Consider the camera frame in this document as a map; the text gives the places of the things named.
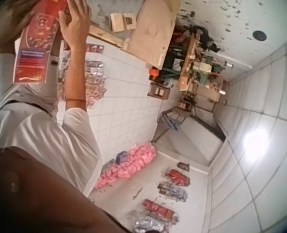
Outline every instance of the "light fixture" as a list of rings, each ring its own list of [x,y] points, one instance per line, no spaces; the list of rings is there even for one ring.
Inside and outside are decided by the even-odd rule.
[[[264,129],[257,129],[246,134],[244,138],[245,156],[248,161],[255,162],[261,158],[269,145],[269,136]]]
[[[226,92],[223,91],[223,90],[219,90],[219,93],[220,93],[221,95],[225,95],[225,94],[226,94]]]

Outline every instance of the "ceiling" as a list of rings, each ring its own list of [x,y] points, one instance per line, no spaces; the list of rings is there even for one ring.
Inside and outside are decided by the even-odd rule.
[[[182,0],[178,21],[208,29],[222,48],[218,54],[234,60],[234,69],[223,71],[228,80],[248,70],[242,64],[254,66],[287,42],[287,0]],[[253,38],[257,30],[266,41]]]

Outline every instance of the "product box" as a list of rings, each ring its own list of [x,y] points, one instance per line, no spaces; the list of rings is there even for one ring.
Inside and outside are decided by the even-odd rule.
[[[58,12],[67,0],[40,0],[30,24],[23,29],[16,57],[13,83],[45,83],[55,35]]]

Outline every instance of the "hand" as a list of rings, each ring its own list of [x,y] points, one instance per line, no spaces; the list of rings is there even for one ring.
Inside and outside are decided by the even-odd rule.
[[[30,22],[39,0],[7,0],[0,5],[0,46],[16,37]]]
[[[86,38],[90,29],[91,9],[87,5],[86,0],[67,1],[72,19],[67,25],[65,13],[63,11],[59,12],[62,35],[72,51],[86,51]]]

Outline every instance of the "metal stand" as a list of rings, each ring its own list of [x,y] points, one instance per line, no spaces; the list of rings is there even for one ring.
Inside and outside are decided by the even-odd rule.
[[[189,112],[186,112],[177,107],[162,112],[158,119],[158,123],[161,122],[163,125],[167,126],[167,128],[159,136],[153,138],[152,142],[156,143],[169,130],[176,132],[179,131],[181,124],[186,120],[189,115]]]

